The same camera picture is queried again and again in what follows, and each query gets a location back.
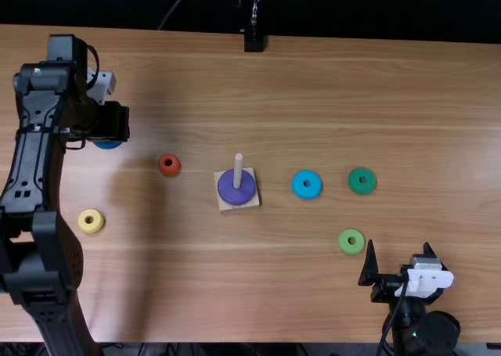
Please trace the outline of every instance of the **wooden table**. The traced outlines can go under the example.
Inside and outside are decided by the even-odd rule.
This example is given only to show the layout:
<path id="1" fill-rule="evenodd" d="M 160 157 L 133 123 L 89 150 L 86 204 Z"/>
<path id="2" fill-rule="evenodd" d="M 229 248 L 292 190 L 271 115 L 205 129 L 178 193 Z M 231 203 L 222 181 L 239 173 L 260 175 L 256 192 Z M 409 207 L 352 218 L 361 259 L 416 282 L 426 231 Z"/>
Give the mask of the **wooden table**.
<path id="1" fill-rule="evenodd" d="M 374 342 L 387 306 L 358 287 L 364 255 L 337 236 L 373 239 L 397 272 L 425 241 L 455 273 L 432 306 L 463 342 L 501 340 L 501 48 L 414 41 L 242 37 L 62 27 L 0 27 L 0 169 L 17 127 L 12 77 L 45 58 L 49 33 L 94 45 L 131 108 L 118 149 L 67 153 L 62 212 L 84 247 L 79 289 L 98 341 Z M 256 170 L 259 209 L 220 214 L 213 173 L 235 152 Z M 177 178 L 157 161 L 174 153 Z M 376 192 L 355 195 L 368 167 Z M 298 199 L 312 169 L 322 195 Z M 97 236 L 77 228 L 89 207 Z M 7 295 L 0 340 L 40 340 Z"/>

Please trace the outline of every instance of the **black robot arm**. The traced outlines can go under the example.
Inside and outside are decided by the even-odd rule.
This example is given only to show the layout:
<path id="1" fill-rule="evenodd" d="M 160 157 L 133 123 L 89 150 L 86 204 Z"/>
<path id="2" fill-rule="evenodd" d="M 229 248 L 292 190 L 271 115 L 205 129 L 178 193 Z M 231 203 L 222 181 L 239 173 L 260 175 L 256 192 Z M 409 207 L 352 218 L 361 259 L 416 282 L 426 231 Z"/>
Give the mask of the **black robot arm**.
<path id="1" fill-rule="evenodd" d="M 86 82 L 88 49 L 99 62 L 81 39 L 51 35 L 47 60 L 14 76 L 20 126 L 0 199 L 0 288 L 33 317 L 52 356 L 101 355 L 77 298 L 81 244 L 59 211 L 66 144 L 129 137 L 127 107 L 87 96 L 96 82 Z M 13 242 L 21 232 L 34 241 Z"/>
<path id="2" fill-rule="evenodd" d="M 459 321 L 442 311 L 426 312 L 426 306 L 433 304 L 452 280 L 452 273 L 428 243 L 423 254 L 414 254 L 409 264 L 401 265 L 398 274 L 380 274 L 373 241 L 369 240 L 359 286 L 372 286 L 371 301 L 389 306 L 377 356 L 387 347 L 390 327 L 395 356 L 454 355 L 461 332 Z"/>

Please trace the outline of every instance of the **cable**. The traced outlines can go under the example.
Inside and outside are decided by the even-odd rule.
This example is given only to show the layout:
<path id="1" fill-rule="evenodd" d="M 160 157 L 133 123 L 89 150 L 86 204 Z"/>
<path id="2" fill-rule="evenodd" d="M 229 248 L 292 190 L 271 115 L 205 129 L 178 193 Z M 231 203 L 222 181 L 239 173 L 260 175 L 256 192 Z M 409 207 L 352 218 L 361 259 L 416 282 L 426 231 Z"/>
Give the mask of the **cable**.
<path id="1" fill-rule="evenodd" d="M 144 343 L 141 343 L 141 347 L 139 348 L 138 356 L 141 356 L 142 349 L 144 348 Z"/>
<path id="2" fill-rule="evenodd" d="M 388 350 L 388 348 L 386 347 L 386 344 L 383 346 L 383 351 L 384 353 L 387 355 L 387 356 L 394 356 L 390 350 Z"/>
<path id="3" fill-rule="evenodd" d="M 407 277 L 405 277 L 404 281 L 404 286 L 402 287 L 402 292 L 400 293 L 400 298 L 398 299 L 397 306 L 393 310 L 393 314 L 390 317 L 390 320 L 388 321 L 388 324 L 386 324 L 386 327 L 383 331 L 383 335 L 381 336 L 381 340 L 379 341 L 379 344 L 377 345 L 377 351 L 376 351 L 376 356 L 380 356 L 381 352 L 383 351 L 384 348 L 384 341 L 386 340 L 386 337 L 388 333 L 390 332 L 391 326 L 393 325 L 393 322 L 395 322 L 395 318 L 397 317 L 398 311 L 400 311 L 400 307 L 402 306 L 402 301 L 405 296 L 405 293 L 407 292 L 407 285 L 409 284 L 409 280 Z"/>
<path id="4" fill-rule="evenodd" d="M 299 347 L 301 349 L 301 352 L 305 354 L 305 356 L 309 356 L 308 351 L 306 350 L 305 346 L 303 346 L 303 343 L 299 343 Z"/>
<path id="5" fill-rule="evenodd" d="M 386 340 L 384 341 L 384 346 L 385 346 L 388 350 L 390 350 L 391 352 L 393 352 L 393 351 L 394 351 L 393 347 L 392 347 L 392 346 L 390 346 Z"/>
<path id="6" fill-rule="evenodd" d="M 165 14 L 164 18 L 162 19 L 162 22 L 160 22 L 160 24 L 158 25 L 157 27 L 157 30 L 162 30 L 162 27 L 164 27 L 165 23 L 167 22 L 168 18 L 171 16 L 172 12 L 174 12 L 174 9 L 177 8 L 177 6 L 179 5 L 179 3 L 181 2 L 182 0 L 176 0 L 174 5 L 168 10 L 168 12 Z"/>

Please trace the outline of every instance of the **white plastic part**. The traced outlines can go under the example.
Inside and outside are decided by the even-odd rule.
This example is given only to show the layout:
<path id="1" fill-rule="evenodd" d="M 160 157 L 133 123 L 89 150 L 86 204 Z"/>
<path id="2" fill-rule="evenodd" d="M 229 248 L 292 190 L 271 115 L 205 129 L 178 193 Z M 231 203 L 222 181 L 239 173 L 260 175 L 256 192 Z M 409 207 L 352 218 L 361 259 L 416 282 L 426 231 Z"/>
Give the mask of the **white plastic part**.
<path id="1" fill-rule="evenodd" d="M 435 293 L 439 288 L 449 288 L 454 281 L 454 274 L 450 271 L 437 271 L 433 269 L 407 270 L 409 274 L 409 284 L 407 286 L 406 297 L 421 297 L 425 299 Z M 395 291 L 395 296 L 402 294 L 402 287 Z"/>
<path id="2" fill-rule="evenodd" d="M 88 68 L 87 83 L 90 82 L 94 75 L 96 75 L 96 72 Z M 106 97 L 113 94 L 116 84 L 117 79 L 111 70 L 100 70 L 96 83 L 87 91 L 87 95 L 100 105 L 103 105 L 106 101 Z"/>
<path id="3" fill-rule="evenodd" d="M 233 169 L 233 188 L 238 189 L 242 182 L 243 155 L 237 153 L 235 155 L 235 167 Z"/>

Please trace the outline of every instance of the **black cable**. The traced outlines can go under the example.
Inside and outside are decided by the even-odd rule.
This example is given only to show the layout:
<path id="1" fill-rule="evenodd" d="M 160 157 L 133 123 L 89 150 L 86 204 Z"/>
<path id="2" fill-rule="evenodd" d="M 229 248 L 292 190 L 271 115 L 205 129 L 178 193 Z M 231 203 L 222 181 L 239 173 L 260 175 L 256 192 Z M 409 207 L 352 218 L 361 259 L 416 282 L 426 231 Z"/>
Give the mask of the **black cable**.
<path id="1" fill-rule="evenodd" d="M 91 88 L 94 87 L 94 85 L 96 84 L 97 82 L 97 77 L 99 76 L 99 56 L 97 55 L 97 51 L 94 47 L 92 47 L 91 45 L 87 45 L 87 49 L 91 52 L 91 54 L 94 56 L 94 60 L 96 61 L 96 72 L 94 73 L 94 77 L 92 77 L 92 79 L 90 80 L 89 83 L 87 83 L 87 90 L 90 90 Z"/>
<path id="2" fill-rule="evenodd" d="M 141 356 L 142 349 L 144 348 L 144 343 L 141 343 L 141 347 L 139 348 L 138 356 Z"/>
<path id="3" fill-rule="evenodd" d="M 393 351 L 394 351 L 393 347 L 392 347 L 392 346 L 390 346 L 386 340 L 384 341 L 384 346 L 385 346 L 388 350 L 390 350 L 391 352 L 393 352 Z"/>
<path id="4" fill-rule="evenodd" d="M 384 353 L 387 355 L 387 356 L 394 356 L 390 350 L 388 350 L 388 348 L 386 347 L 386 345 L 383 346 L 383 351 Z"/>
<path id="5" fill-rule="evenodd" d="M 162 30 L 162 27 L 164 27 L 165 23 L 167 22 L 167 19 L 171 16 L 172 12 L 174 12 L 174 9 L 177 8 L 177 6 L 179 5 L 179 3 L 181 1 L 182 0 L 176 0 L 175 3 L 174 3 L 174 5 L 168 10 L 167 13 L 165 13 L 165 16 L 162 19 L 162 22 L 160 22 L 160 24 L 157 27 L 157 30 Z"/>
<path id="6" fill-rule="evenodd" d="M 301 352 L 305 354 L 305 356 L 309 356 L 308 351 L 306 350 L 305 346 L 303 346 L 303 343 L 299 343 L 299 347 L 301 349 Z"/>
<path id="7" fill-rule="evenodd" d="M 376 356 L 380 356 L 381 352 L 384 349 L 384 341 L 386 340 L 386 337 L 388 333 L 390 332 L 391 326 L 393 325 L 393 322 L 395 322 L 395 318 L 397 317 L 398 312 L 400 311 L 400 307 L 402 306 L 402 301 L 405 296 L 405 293 L 407 292 L 407 285 L 409 284 L 409 279 L 406 276 L 405 281 L 404 281 L 404 286 L 402 288 L 402 292 L 400 293 L 400 297 L 398 299 L 397 305 L 395 309 L 393 310 L 393 314 L 390 317 L 390 320 L 386 324 L 386 327 L 384 328 L 383 335 L 381 336 L 381 340 L 379 341 L 379 344 L 377 345 L 377 351 L 376 351 Z"/>

